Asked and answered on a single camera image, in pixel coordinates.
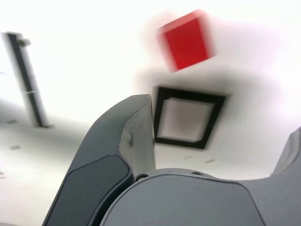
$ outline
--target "red block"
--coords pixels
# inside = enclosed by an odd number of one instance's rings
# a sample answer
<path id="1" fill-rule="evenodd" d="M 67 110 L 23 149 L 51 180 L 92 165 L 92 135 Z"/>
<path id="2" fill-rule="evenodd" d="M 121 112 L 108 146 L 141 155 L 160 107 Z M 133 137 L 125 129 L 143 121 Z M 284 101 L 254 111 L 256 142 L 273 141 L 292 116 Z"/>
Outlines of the red block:
<path id="1" fill-rule="evenodd" d="M 205 13 L 196 10 L 161 28 L 168 61 L 176 71 L 213 56 Z"/>

